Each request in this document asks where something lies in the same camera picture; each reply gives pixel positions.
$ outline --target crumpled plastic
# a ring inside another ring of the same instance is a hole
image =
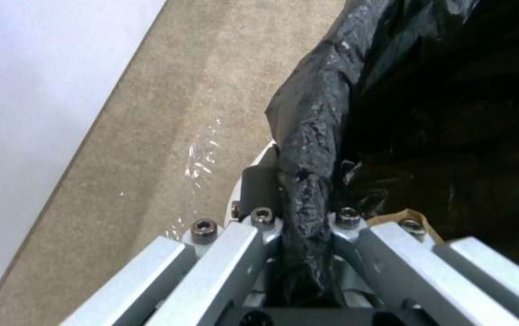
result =
[[[493,239],[519,219],[519,0],[348,0],[266,115],[284,189],[281,304],[342,305],[336,202]]]

